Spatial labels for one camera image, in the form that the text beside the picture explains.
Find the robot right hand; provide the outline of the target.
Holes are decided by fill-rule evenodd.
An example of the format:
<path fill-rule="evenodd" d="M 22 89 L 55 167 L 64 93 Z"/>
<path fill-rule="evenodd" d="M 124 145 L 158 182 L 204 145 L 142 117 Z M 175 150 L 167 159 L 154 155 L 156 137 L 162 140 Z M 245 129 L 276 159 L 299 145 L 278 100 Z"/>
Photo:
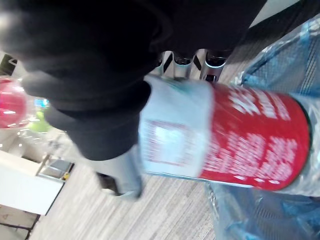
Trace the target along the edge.
<path fill-rule="evenodd" d="M 102 188 L 138 198 L 144 77 L 161 53 L 199 49 L 228 57 L 263 0 L 3 0 L 0 48 L 22 63 L 27 94 L 45 98 L 45 119 L 65 131 Z"/>

